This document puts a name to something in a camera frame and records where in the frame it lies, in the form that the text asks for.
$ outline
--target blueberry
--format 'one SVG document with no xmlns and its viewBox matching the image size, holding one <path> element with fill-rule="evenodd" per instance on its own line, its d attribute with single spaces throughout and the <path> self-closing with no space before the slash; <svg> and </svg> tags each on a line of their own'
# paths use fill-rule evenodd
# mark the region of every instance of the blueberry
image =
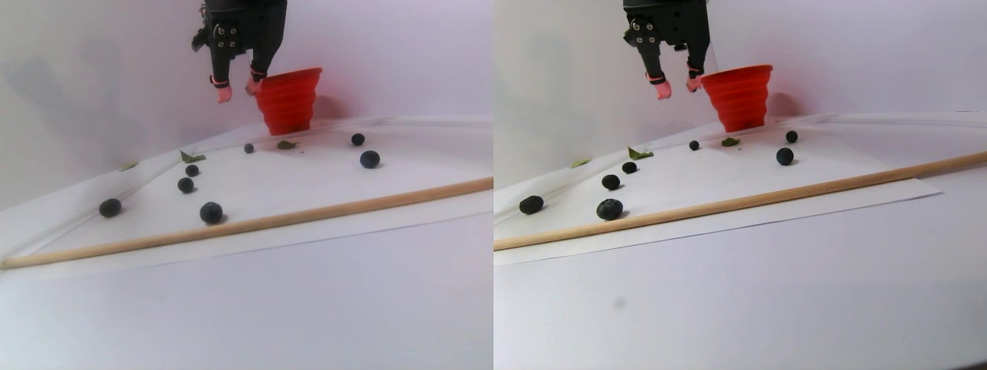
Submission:
<svg viewBox="0 0 987 370">
<path fill-rule="evenodd" d="M 620 169 L 624 170 L 625 174 L 633 174 L 638 171 L 638 165 L 636 165 L 634 162 L 628 162 L 625 163 L 624 166 L 621 166 Z"/>
<path fill-rule="evenodd" d="M 380 154 L 377 154 L 377 152 L 375 151 L 368 150 L 360 155 L 360 165 L 362 165 L 363 168 L 372 169 L 374 167 L 377 167 L 377 165 L 379 164 L 380 164 Z"/>
<path fill-rule="evenodd" d="M 209 225 L 217 224 L 223 219 L 223 207 L 210 201 L 203 204 L 202 208 L 198 210 L 198 217 Z"/>
<path fill-rule="evenodd" d="M 542 210 L 543 205 L 545 205 L 545 200 L 542 200 L 541 196 L 531 195 L 521 200 L 518 208 L 521 209 L 521 213 L 532 214 Z"/>
<path fill-rule="evenodd" d="M 100 214 L 103 217 L 110 218 L 118 213 L 120 213 L 120 201 L 116 198 L 110 198 L 100 203 Z"/>
<path fill-rule="evenodd" d="M 775 159 L 778 160 L 782 166 L 787 166 L 792 163 L 792 160 L 796 157 L 795 153 L 792 153 L 792 149 L 782 148 L 778 150 L 778 154 L 775 155 Z"/>
<path fill-rule="evenodd" d="M 195 187 L 195 183 L 193 183 L 191 179 L 182 178 L 181 180 L 179 180 L 179 190 L 181 190 L 183 193 L 186 194 L 190 193 L 193 187 Z"/>
<path fill-rule="evenodd" d="M 603 187 L 611 190 L 616 190 L 620 187 L 620 178 L 617 175 L 607 175 L 603 177 Z"/>
<path fill-rule="evenodd" d="M 620 218 L 620 214 L 623 212 L 624 204 L 617 199 L 607 199 L 596 206 L 596 215 L 607 221 Z"/>
</svg>

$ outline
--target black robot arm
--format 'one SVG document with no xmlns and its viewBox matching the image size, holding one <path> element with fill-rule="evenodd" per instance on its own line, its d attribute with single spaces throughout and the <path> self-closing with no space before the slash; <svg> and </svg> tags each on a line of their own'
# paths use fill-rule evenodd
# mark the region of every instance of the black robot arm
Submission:
<svg viewBox="0 0 987 370">
<path fill-rule="evenodd" d="M 284 35 L 286 0 L 206 0 L 200 8 L 202 29 L 192 37 L 192 50 L 209 46 L 216 88 L 229 86 L 230 61 L 254 51 L 251 75 L 266 77 Z"/>
<path fill-rule="evenodd" d="M 628 29 L 624 41 L 641 54 L 651 84 L 665 82 L 659 61 L 664 41 L 676 51 L 689 51 L 689 78 L 704 73 L 710 46 L 706 0 L 624 0 Z"/>
</svg>

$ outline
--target white wall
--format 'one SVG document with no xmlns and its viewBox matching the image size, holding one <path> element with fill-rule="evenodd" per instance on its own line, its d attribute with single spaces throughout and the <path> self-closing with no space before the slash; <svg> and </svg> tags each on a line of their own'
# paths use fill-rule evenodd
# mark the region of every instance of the white wall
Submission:
<svg viewBox="0 0 987 370">
<path fill-rule="evenodd" d="M 987 1 L 714 0 L 721 69 L 770 63 L 769 113 L 987 109 Z"/>
<path fill-rule="evenodd" d="M 705 92 L 685 89 L 687 53 L 667 45 L 661 63 L 672 98 L 655 98 L 638 52 L 622 39 L 619 1 L 495 4 L 497 186 L 717 119 Z M 707 73 L 715 59 L 711 47 Z"/>
<path fill-rule="evenodd" d="M 200 3 L 0 0 L 0 209 L 261 119 L 244 56 L 215 104 Z M 490 114 L 491 11 L 291 0 L 270 73 L 324 67 L 317 117 Z"/>
</svg>

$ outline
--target wooden stick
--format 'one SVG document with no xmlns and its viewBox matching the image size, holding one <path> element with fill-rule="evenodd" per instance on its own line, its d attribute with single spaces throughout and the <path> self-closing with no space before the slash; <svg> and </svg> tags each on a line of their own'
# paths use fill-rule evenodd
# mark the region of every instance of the wooden stick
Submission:
<svg viewBox="0 0 987 370">
<path fill-rule="evenodd" d="M 17 268 L 38 264 L 61 262 L 72 259 L 87 259 L 90 257 L 117 254 L 121 252 L 142 250 L 145 248 L 165 246 L 175 243 L 221 237 L 225 235 L 246 233 L 250 231 L 293 225 L 303 222 L 317 221 L 326 218 L 346 216 L 350 214 L 369 212 L 378 209 L 398 207 L 421 203 L 446 197 L 469 194 L 494 188 L 494 178 L 473 180 L 470 182 L 433 187 L 424 190 L 405 192 L 401 194 L 382 196 L 373 199 L 330 205 L 304 211 L 284 213 L 254 220 L 231 222 L 221 225 L 208 226 L 195 230 L 182 231 L 172 234 L 156 235 L 137 238 L 123 242 L 101 244 L 92 247 L 68 251 L 58 251 L 46 254 L 24 256 L 0 261 L 0 269 Z"/>
<path fill-rule="evenodd" d="M 852 188 L 912 179 L 923 175 L 958 170 L 984 163 L 987 163 L 987 152 L 980 152 L 962 157 L 950 158 L 943 161 L 931 162 L 923 165 L 905 167 L 875 174 L 862 175 L 827 183 L 793 187 L 785 190 L 765 192 L 757 195 L 744 196 L 713 203 L 660 211 L 614 221 L 570 227 L 522 237 L 500 239 L 493 242 L 493 250 L 503 251 L 512 248 L 527 247 L 536 244 L 581 238 L 590 235 L 604 234 L 664 222 L 729 212 L 737 209 L 779 203 L 788 200 L 827 194 L 830 192 L 849 190 Z"/>
</svg>

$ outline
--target white paper sheet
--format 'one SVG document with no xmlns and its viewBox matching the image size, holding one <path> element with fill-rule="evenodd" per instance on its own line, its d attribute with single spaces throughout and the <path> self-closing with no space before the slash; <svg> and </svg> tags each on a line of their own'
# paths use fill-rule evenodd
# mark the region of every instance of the white paper sheet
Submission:
<svg viewBox="0 0 987 370">
<path fill-rule="evenodd" d="M 350 135 L 362 132 L 366 143 L 352 146 Z M 80 248 L 205 226 L 198 217 L 207 201 L 222 205 L 228 222 L 374 198 L 489 177 L 493 174 L 492 128 L 482 126 L 349 127 L 291 139 L 291 150 L 276 140 L 205 154 L 195 163 L 196 191 L 177 188 L 185 164 L 165 172 L 135 194 L 122 199 L 123 212 L 110 219 L 93 217 L 40 252 Z M 365 150 L 382 160 L 377 169 L 359 165 Z M 491 191 L 428 203 L 350 215 L 301 225 L 263 230 L 143 251 L 29 267 L 42 277 L 64 277 L 134 268 L 280 247 L 408 227 L 491 212 Z"/>
<path fill-rule="evenodd" d="M 685 143 L 654 151 L 654 157 L 637 161 L 639 171 L 626 175 L 615 166 L 566 192 L 546 199 L 542 211 L 519 212 L 494 227 L 496 239 L 530 235 L 600 220 L 596 205 L 606 198 L 624 203 L 627 215 L 703 204 L 785 188 L 812 185 L 888 170 L 888 167 L 852 149 L 814 126 L 798 129 L 799 141 L 785 141 L 784 128 L 737 135 L 740 144 L 722 147 L 711 141 L 690 151 Z M 789 147 L 797 162 L 783 167 L 775 160 L 778 149 Z M 600 181 L 617 175 L 622 187 L 610 191 Z M 494 253 L 494 264 L 550 259 L 605 251 L 636 244 L 682 238 L 769 222 L 825 214 L 847 209 L 911 199 L 940 191 L 918 180 L 843 191 L 813 198 L 682 220 L 539 246 Z"/>
</svg>

